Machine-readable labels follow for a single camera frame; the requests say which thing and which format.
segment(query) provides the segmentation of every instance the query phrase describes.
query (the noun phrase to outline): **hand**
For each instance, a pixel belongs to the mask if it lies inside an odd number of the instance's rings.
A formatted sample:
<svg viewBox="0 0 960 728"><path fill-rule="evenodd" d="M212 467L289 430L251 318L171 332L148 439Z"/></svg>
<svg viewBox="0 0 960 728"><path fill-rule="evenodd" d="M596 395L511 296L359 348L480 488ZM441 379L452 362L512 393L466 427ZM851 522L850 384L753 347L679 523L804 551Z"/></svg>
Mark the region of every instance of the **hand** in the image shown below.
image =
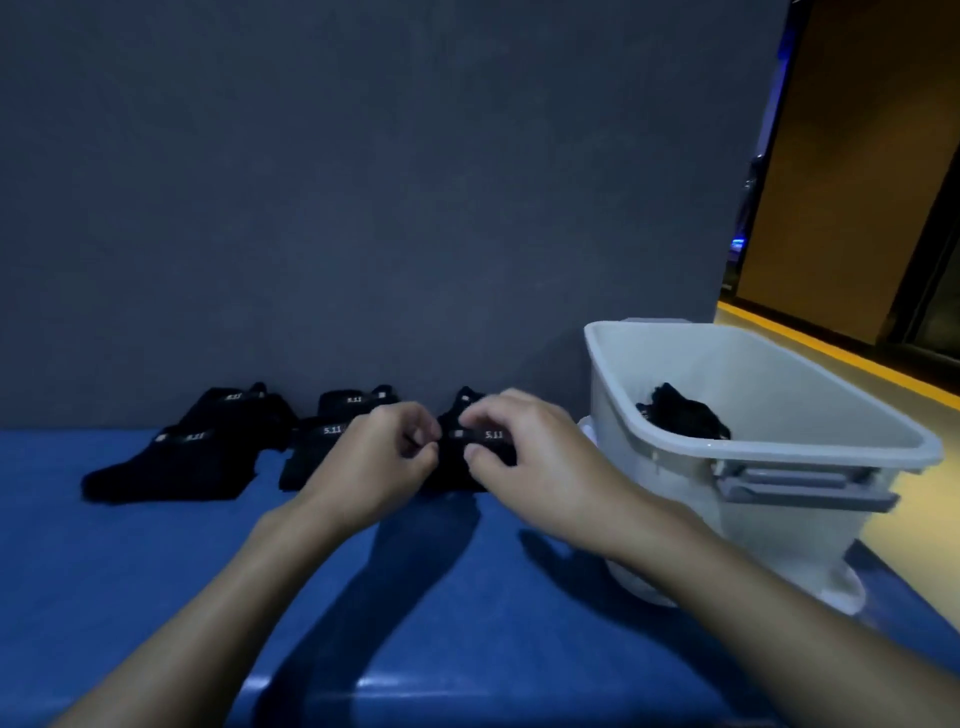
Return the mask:
<svg viewBox="0 0 960 728"><path fill-rule="evenodd" d="M332 518L349 536L403 505L437 467L440 425L417 402L354 418L289 505Z"/></svg>
<svg viewBox="0 0 960 728"><path fill-rule="evenodd" d="M508 389L486 397L469 407L460 423L510 430L516 466L468 445L470 474L525 521L574 546L615 558L624 534L639 528L654 532L664 520L692 515L628 480L564 410L526 392Z"/></svg>

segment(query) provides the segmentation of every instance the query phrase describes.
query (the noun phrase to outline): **forearm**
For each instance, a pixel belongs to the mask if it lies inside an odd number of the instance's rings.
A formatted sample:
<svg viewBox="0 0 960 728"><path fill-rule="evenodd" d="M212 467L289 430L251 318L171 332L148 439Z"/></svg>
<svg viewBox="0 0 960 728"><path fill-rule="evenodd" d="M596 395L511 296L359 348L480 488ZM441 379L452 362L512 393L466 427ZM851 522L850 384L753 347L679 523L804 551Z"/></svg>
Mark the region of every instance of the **forearm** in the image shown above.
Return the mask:
<svg viewBox="0 0 960 728"><path fill-rule="evenodd" d="M960 681L700 525L671 517L621 544L616 558L723 642L795 725L946 726L960 715Z"/></svg>
<svg viewBox="0 0 960 728"><path fill-rule="evenodd" d="M284 509L266 514L224 570L57 725L221 724L276 622L342 540Z"/></svg>

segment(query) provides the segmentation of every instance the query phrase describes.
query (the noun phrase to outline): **left hand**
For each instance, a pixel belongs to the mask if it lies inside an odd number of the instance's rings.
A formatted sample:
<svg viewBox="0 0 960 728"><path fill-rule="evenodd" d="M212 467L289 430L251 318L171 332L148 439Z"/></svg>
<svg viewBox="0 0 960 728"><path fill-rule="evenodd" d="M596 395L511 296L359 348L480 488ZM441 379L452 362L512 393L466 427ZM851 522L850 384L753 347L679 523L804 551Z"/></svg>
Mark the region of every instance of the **left hand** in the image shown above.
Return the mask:
<svg viewBox="0 0 960 728"><path fill-rule="evenodd" d="M381 404L354 418L289 505L332 518L344 537L409 500L438 462L440 425L417 402Z"/></svg>

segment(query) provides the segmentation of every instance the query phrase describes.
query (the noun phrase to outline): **yellow floor stripe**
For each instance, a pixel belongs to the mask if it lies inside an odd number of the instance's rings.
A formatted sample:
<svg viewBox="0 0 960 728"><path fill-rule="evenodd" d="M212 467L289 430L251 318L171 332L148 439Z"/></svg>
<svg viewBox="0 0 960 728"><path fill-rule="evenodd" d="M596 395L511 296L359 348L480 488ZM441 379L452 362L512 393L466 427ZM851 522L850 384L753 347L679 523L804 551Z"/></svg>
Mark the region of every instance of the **yellow floor stripe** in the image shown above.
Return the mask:
<svg viewBox="0 0 960 728"><path fill-rule="evenodd" d="M940 389L940 387L927 384L925 381L920 381L912 376L907 376L894 369L890 369L890 367L884 367L882 364L877 364L875 361L865 359L862 356L857 356L856 354L847 352L839 347L834 347L831 344L821 341L820 339L814 338L813 336L807 336L805 333L800 333L793 328L783 326L782 324L777 324L776 322L770 321L770 319L757 316L755 313L745 311L742 308L737 308L729 303L718 301L717 308L719 308L721 311L726 311L733 316L738 316L745 321L749 321L752 324L756 324L759 327L766 328L768 331L773 331L780 336L785 336L791 341L795 341L798 344L803 344L804 346L810 347L817 352L831 356L838 361L842 361L844 364L850 364L852 367L856 367L864 372L869 372L872 375L876 375L882 379L891 381L894 384L898 384L901 387L909 389L911 392L916 392L918 395L938 401L940 404L945 404L947 407L960 410L960 397L957 397L950 392L946 392L943 389Z"/></svg>

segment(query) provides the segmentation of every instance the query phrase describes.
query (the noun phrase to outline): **floor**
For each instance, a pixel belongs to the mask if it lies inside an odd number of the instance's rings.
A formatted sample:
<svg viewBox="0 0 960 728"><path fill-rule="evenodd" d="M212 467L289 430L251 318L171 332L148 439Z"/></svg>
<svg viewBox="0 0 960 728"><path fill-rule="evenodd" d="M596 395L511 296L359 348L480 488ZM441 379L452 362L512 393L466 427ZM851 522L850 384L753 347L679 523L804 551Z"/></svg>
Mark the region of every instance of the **floor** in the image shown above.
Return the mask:
<svg viewBox="0 0 960 728"><path fill-rule="evenodd" d="M960 398L726 304L714 321L755 331L802 354L940 437L944 462L921 475L902 474L894 487L899 505L873 516L862 538L960 629Z"/></svg>

